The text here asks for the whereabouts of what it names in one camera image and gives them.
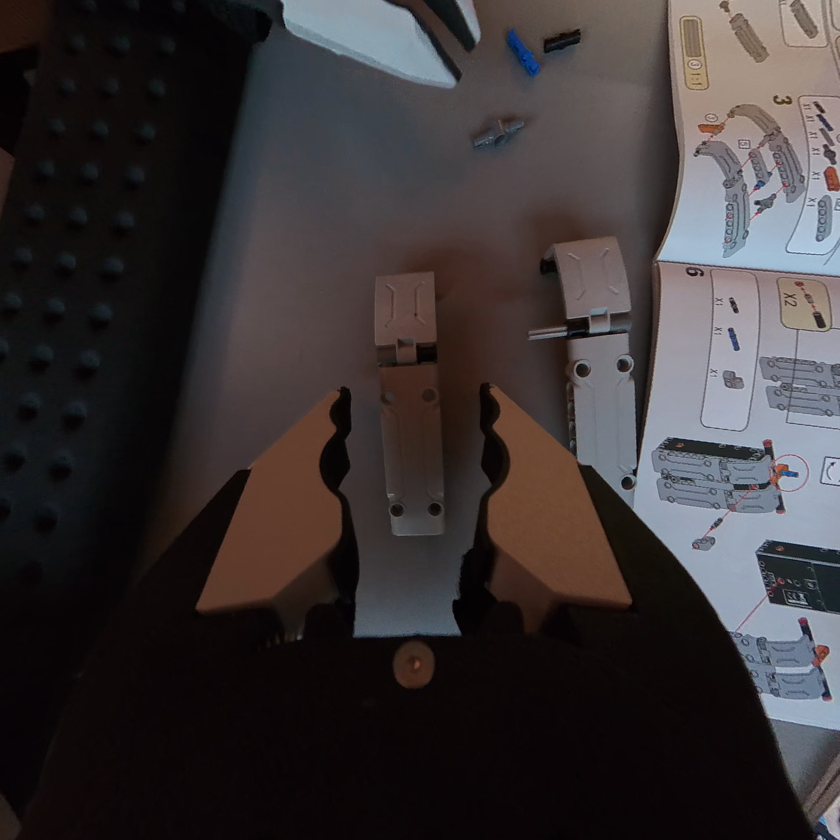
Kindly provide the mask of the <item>open instruction booklet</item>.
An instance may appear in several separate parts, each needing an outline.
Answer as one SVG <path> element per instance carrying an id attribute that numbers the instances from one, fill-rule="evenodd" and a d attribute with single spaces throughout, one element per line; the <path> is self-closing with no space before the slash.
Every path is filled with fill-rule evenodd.
<path id="1" fill-rule="evenodd" d="M 838 7 L 668 4 L 680 169 L 634 502 L 768 716 L 835 731 Z"/>

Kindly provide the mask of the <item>grey desk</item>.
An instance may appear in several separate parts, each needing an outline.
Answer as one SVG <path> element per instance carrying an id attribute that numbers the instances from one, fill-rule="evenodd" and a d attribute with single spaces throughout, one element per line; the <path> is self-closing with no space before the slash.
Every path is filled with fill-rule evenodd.
<path id="1" fill-rule="evenodd" d="M 276 28 L 248 74 L 150 559 L 237 469 L 325 392 L 352 393 L 357 634 L 457 633 L 451 604 L 480 494 L 479 388 L 498 385 L 568 444 L 562 318 L 538 263 L 612 235 L 631 288 L 644 425 L 657 332 L 655 258 L 679 182 L 669 2 L 477 2 L 483 39 L 455 89 L 393 78 Z M 519 66 L 514 28 L 541 70 Z M 549 55 L 543 40 L 579 28 Z M 498 148 L 498 119 L 526 127 Z M 431 271 L 446 531 L 392 534 L 375 363 L 375 278 Z"/>

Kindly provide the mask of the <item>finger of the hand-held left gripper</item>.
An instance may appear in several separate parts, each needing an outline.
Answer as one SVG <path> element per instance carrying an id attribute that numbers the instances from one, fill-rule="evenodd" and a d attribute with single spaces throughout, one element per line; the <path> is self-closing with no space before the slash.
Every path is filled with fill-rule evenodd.
<path id="1" fill-rule="evenodd" d="M 454 88 L 461 73 L 410 7 L 383 1 L 283 1 L 285 28 L 300 39 L 394 77 Z"/>
<path id="2" fill-rule="evenodd" d="M 420 27 L 446 53 L 471 53 L 481 39 L 472 1 L 421 1 Z"/>

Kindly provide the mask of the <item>colour cover booklet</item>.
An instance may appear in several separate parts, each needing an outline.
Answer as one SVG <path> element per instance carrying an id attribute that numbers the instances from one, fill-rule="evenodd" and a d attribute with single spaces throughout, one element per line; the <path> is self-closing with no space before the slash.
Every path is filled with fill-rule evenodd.
<path id="1" fill-rule="evenodd" d="M 803 810 L 815 839 L 839 838 L 839 754 L 806 796 Z"/>

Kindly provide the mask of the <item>blue pin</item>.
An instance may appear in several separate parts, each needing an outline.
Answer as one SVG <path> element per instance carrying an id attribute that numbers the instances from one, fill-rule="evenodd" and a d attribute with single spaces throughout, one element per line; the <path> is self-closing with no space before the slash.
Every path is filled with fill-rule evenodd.
<path id="1" fill-rule="evenodd" d="M 525 70 L 530 78 L 535 78 L 541 70 L 541 65 L 514 28 L 507 31 L 505 41 L 511 53 L 516 57 L 519 66 Z"/>

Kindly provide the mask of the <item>grey hinged panel with axle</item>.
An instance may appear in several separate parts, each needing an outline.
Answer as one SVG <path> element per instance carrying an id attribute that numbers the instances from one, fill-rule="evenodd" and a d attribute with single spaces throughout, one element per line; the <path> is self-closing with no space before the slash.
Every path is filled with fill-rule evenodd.
<path id="1" fill-rule="evenodd" d="M 570 449 L 632 508 L 637 486 L 634 357 L 629 347 L 632 302 L 614 236 L 553 244 L 540 273 L 560 283 L 563 321 L 533 329 L 530 341 L 566 345 Z"/>

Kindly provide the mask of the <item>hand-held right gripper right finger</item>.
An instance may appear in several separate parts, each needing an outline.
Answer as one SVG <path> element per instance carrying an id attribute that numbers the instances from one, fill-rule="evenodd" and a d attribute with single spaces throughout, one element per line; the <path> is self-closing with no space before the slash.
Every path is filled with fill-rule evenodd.
<path id="1" fill-rule="evenodd" d="M 525 634 L 539 634 L 567 606 L 629 609 L 631 593 L 577 459 L 490 383 L 479 388 L 479 427 L 490 485 L 453 601 L 460 633 L 481 633 L 504 603 Z"/>

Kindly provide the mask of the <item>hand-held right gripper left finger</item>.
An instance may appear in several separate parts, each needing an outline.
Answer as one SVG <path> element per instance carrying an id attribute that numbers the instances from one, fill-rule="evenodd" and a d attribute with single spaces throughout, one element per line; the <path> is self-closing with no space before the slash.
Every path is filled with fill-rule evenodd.
<path id="1" fill-rule="evenodd" d="M 360 554 L 341 489 L 351 408 L 348 387 L 330 391 L 248 468 L 198 613 L 269 610 L 300 636 L 309 613 L 325 606 L 353 633 Z"/>

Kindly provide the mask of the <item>grey axle connector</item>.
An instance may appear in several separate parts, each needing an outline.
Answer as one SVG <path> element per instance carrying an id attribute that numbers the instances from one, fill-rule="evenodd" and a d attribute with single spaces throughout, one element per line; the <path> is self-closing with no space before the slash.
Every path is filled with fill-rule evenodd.
<path id="1" fill-rule="evenodd" d="M 524 119 L 498 119 L 472 138 L 472 148 L 477 151 L 501 147 L 525 127 L 526 121 Z"/>

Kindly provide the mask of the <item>black perforated pad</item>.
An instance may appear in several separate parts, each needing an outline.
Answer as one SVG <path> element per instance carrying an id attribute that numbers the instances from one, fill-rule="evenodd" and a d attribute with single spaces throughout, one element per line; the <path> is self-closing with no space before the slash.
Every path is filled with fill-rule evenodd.
<path id="1" fill-rule="evenodd" d="M 138 562 L 256 2 L 53 2 L 2 212 L 2 794 L 23 810 Z"/>

